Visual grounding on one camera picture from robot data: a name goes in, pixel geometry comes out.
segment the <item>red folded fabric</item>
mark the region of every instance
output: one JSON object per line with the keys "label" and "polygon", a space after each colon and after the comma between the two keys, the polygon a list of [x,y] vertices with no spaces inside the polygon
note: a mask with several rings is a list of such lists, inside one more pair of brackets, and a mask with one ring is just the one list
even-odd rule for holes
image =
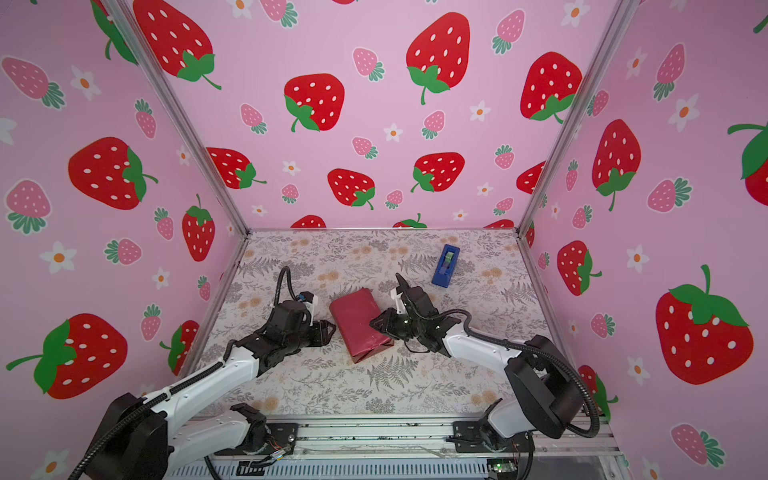
{"label": "red folded fabric", "polygon": [[368,324],[379,316],[381,309],[367,288],[337,298],[329,309],[355,363],[394,345],[392,339]]}

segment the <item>white flower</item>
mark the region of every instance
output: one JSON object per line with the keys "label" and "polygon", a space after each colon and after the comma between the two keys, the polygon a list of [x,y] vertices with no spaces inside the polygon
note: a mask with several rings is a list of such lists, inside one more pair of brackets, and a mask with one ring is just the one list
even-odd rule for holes
{"label": "white flower", "polygon": [[483,185],[480,185],[478,187],[478,197],[480,195],[488,196],[489,193],[491,193],[491,190],[493,190],[493,187],[488,186],[488,182],[485,182]]}
{"label": "white flower", "polygon": [[69,455],[69,449],[59,453],[46,453],[42,467],[35,470],[35,473],[32,474],[31,478],[34,480],[49,480],[50,478],[54,478],[55,475],[67,472],[67,464],[64,463],[67,459],[67,455]]}
{"label": "white flower", "polygon": [[650,463],[645,459],[645,457],[643,457],[643,465],[645,466],[643,469],[643,476],[645,478],[648,480],[664,480],[661,478],[661,475],[659,475],[659,464]]}
{"label": "white flower", "polygon": [[155,287],[159,290],[164,286],[168,286],[168,278],[170,272],[163,270],[163,267],[157,269],[157,273],[152,276],[152,280],[155,282]]}
{"label": "white flower", "polygon": [[634,56],[627,60],[627,78],[637,77],[640,74],[640,66],[643,64],[647,56],[647,53],[643,53],[640,47],[637,47],[637,51],[634,53]]}
{"label": "white flower", "polygon": [[13,145],[11,130],[16,128],[16,122],[10,118],[0,118],[0,141],[8,145]]}
{"label": "white flower", "polygon": [[485,114],[491,113],[491,108],[485,106],[485,100],[480,101],[479,104],[475,105],[474,107],[470,107],[469,111],[472,112],[472,116],[469,118],[469,120],[480,120],[485,121]]}
{"label": "white flower", "polygon": [[74,263],[72,263],[72,259],[77,253],[78,251],[74,248],[65,250],[64,246],[61,245],[61,242],[57,241],[53,243],[53,251],[41,253],[40,258],[46,262],[50,262],[50,265],[48,265],[48,271],[51,272],[51,275],[53,275],[62,268],[64,270],[74,270]]}
{"label": "white flower", "polygon": [[283,162],[283,171],[288,172],[291,177],[296,176],[296,172],[300,172],[301,169],[296,166],[296,162]]}
{"label": "white flower", "polygon": [[99,90],[99,87],[94,83],[94,75],[91,72],[86,71],[84,73],[80,71],[79,68],[72,65],[72,74],[74,75],[74,78],[72,78],[72,81],[69,82],[69,84],[78,90],[82,90],[83,95],[85,95],[88,100],[92,100],[94,95],[101,95],[101,90]]}
{"label": "white flower", "polygon": [[642,386],[643,379],[649,379],[650,373],[643,368],[643,359],[633,360],[631,357],[627,357],[629,360],[629,370],[627,374],[637,380],[637,384]]}
{"label": "white flower", "polygon": [[581,16],[586,15],[589,12],[589,5],[584,5],[584,0],[576,0],[573,3],[566,3],[563,5],[565,10],[565,16],[563,21],[560,22],[560,26],[566,26],[568,24],[578,27],[581,22]]}
{"label": "white flower", "polygon": [[627,255],[629,256],[629,261],[627,262],[627,268],[634,267],[635,270],[637,270],[638,273],[643,271],[643,263],[647,263],[650,258],[648,258],[648,255],[643,255],[643,246],[638,245],[636,249],[632,250],[631,248],[627,248]]}
{"label": "white flower", "polygon": [[681,132],[689,120],[699,117],[699,109],[696,108],[696,102],[699,100],[699,94],[695,94],[688,101],[682,98],[675,104],[675,112],[672,114],[668,124],[677,124],[677,131]]}
{"label": "white flower", "polygon": [[391,127],[384,129],[384,133],[386,134],[387,141],[394,140],[399,142],[402,130],[398,129],[396,124],[392,124]]}
{"label": "white flower", "polygon": [[253,0],[227,0],[227,3],[232,5],[232,16],[234,18],[243,16],[249,20],[251,19],[248,8],[253,5]]}

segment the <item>table surface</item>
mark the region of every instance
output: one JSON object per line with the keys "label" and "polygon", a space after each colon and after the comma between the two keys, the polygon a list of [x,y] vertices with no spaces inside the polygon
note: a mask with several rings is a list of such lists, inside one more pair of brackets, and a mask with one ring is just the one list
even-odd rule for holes
{"label": "table surface", "polygon": [[[432,284],[446,243],[461,248],[447,289]],[[420,285],[439,310],[469,310],[476,329],[508,339],[550,336],[509,231],[263,231],[252,234],[198,367],[221,356],[227,340],[242,338],[266,321],[285,265],[294,291],[319,296],[318,319],[333,321],[330,302],[361,287],[372,291],[381,310],[394,306],[389,291],[400,273]],[[420,347],[417,342],[409,346]],[[481,412],[510,396],[505,376],[437,353],[411,353],[403,342],[355,364],[336,332],[328,346],[286,357],[200,414],[218,415],[240,402],[267,415]]]}

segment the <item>strawberry print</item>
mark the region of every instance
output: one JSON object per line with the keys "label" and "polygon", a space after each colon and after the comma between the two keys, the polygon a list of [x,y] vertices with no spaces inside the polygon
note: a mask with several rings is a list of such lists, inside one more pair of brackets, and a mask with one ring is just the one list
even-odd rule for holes
{"label": "strawberry print", "polygon": [[680,208],[690,200],[690,192],[693,189],[688,180],[682,177],[675,181],[667,178],[648,195],[648,208],[661,214],[669,213],[673,208]]}
{"label": "strawberry print", "polygon": [[496,27],[496,36],[493,38],[492,47],[496,55],[503,55],[512,49],[512,44],[520,40],[525,26],[525,11],[518,8],[501,20]]}
{"label": "strawberry print", "polygon": [[256,180],[256,168],[248,157],[229,148],[206,147],[210,159],[214,161],[224,184],[234,190],[248,188],[253,182],[265,184],[265,180]]}
{"label": "strawberry print", "polygon": [[170,350],[168,352],[168,366],[175,376],[179,376],[181,367],[184,365],[184,360],[187,359],[187,354],[190,351],[190,347],[192,347],[192,342],[194,337],[197,336],[197,329],[199,328],[200,325],[197,322],[187,320],[174,332],[174,336],[170,340],[170,346],[165,346],[160,342],[161,347]]}
{"label": "strawberry print", "polygon": [[768,124],[737,124],[728,128],[728,134],[741,130],[759,130],[741,154],[741,178],[746,191],[763,205],[768,205]]}
{"label": "strawberry print", "polygon": [[411,80],[422,89],[438,94],[455,87],[469,63],[469,20],[455,12],[446,13],[419,34],[406,53]]}
{"label": "strawberry print", "polygon": [[157,178],[144,173],[144,166],[125,142],[105,137],[83,148],[69,159],[69,180],[75,188],[118,210],[138,207],[147,193],[147,181]]}
{"label": "strawberry print", "polygon": [[56,82],[48,81],[42,68],[13,57],[3,57],[0,65],[22,94],[32,100],[39,100],[47,108],[61,110],[66,105],[64,93]]}
{"label": "strawberry print", "polygon": [[692,425],[681,423],[672,427],[670,436],[674,444],[699,465],[707,466],[707,462],[714,468],[725,465],[725,452],[720,443],[704,430],[699,432]]}
{"label": "strawberry print", "polygon": [[581,85],[581,70],[563,55],[553,51],[536,59],[528,70],[520,112],[530,120],[543,121],[558,117],[573,103],[576,90]]}
{"label": "strawberry print", "polygon": [[117,372],[127,354],[125,338],[112,325],[96,315],[80,313],[45,337],[41,355],[14,360],[5,369],[40,359],[35,383],[43,393],[64,400],[87,392]]}
{"label": "strawberry print", "polygon": [[168,210],[158,207],[154,211],[154,222],[161,237],[165,240],[174,238],[174,219],[168,216]]}
{"label": "strawberry print", "polygon": [[654,98],[662,101],[674,90],[674,82],[680,78],[685,68],[685,45],[678,43],[673,46],[656,73]]}
{"label": "strawberry print", "polygon": [[373,51],[366,48],[355,48],[352,52],[357,73],[368,77],[370,81],[379,81],[384,78],[384,65],[376,57]]}
{"label": "strawberry print", "polygon": [[363,137],[354,137],[352,139],[352,147],[355,149],[355,153],[360,157],[365,157],[368,160],[372,160],[379,155],[379,151],[373,146],[373,142]]}
{"label": "strawberry print", "polygon": [[592,255],[584,242],[576,240],[562,247],[558,252],[558,272],[568,291],[580,296],[589,288],[590,277],[602,276],[602,272],[592,273]]}
{"label": "strawberry print", "polygon": [[424,119],[424,128],[422,128],[422,136],[427,139],[431,140],[435,137],[437,137],[438,133],[442,131],[442,129],[445,127],[445,112],[442,110],[437,110],[429,114],[427,118]]}
{"label": "strawberry print", "polygon": [[656,305],[661,352],[670,371],[693,385],[711,382],[752,355],[747,323],[730,300],[710,295],[710,268],[701,266],[707,289],[681,285]]}
{"label": "strawberry print", "polygon": [[134,0],[134,16],[163,70],[221,90],[206,77],[214,71],[214,47],[197,23],[163,0]]}
{"label": "strawberry print", "polygon": [[640,142],[623,120],[614,120],[603,131],[592,164],[592,184],[603,197],[612,195],[609,212],[614,210],[616,192],[629,187],[640,166]]}
{"label": "strawberry print", "polygon": [[307,130],[328,131],[336,125],[344,105],[344,85],[328,73],[302,75],[288,80],[284,90],[286,108]]}
{"label": "strawberry print", "polygon": [[39,233],[48,225],[45,218],[51,214],[51,202],[43,187],[33,180],[19,181],[5,195],[5,205],[11,211],[6,218],[19,233]]}
{"label": "strawberry print", "polygon": [[193,205],[181,219],[181,233],[187,242],[192,260],[202,262],[208,256],[210,246],[214,243],[216,225],[208,210],[203,208],[200,195],[197,197],[197,205]]}
{"label": "strawberry print", "polygon": [[419,158],[413,166],[413,180],[416,187],[427,192],[442,192],[455,183],[458,175],[464,170],[464,157],[455,152],[429,154]]}
{"label": "strawberry print", "polygon": [[147,138],[154,138],[154,133],[157,131],[157,122],[152,116],[152,109],[149,108],[149,104],[144,101],[143,98],[136,100],[136,123],[139,124],[139,128],[144,132]]}
{"label": "strawberry print", "polygon": [[141,320],[141,336],[145,342],[149,342],[157,335],[160,329],[160,307],[154,303],[144,311],[144,318]]}
{"label": "strawberry print", "polygon": [[328,172],[328,185],[342,205],[362,207],[368,204],[373,210],[371,199],[376,195],[376,185],[368,175],[336,168]]}

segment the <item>pink wallpaper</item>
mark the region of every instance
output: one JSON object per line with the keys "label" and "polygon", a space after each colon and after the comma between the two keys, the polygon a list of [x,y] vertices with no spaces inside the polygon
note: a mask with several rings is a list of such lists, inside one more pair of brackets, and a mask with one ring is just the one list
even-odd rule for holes
{"label": "pink wallpaper", "polygon": [[614,3],[133,6],[251,227],[509,227]]}
{"label": "pink wallpaper", "polygon": [[535,218],[561,327],[635,478],[758,478],[764,2],[648,0]]}
{"label": "pink wallpaper", "polygon": [[98,3],[13,2],[0,45],[2,476],[66,478],[174,381],[237,237]]}

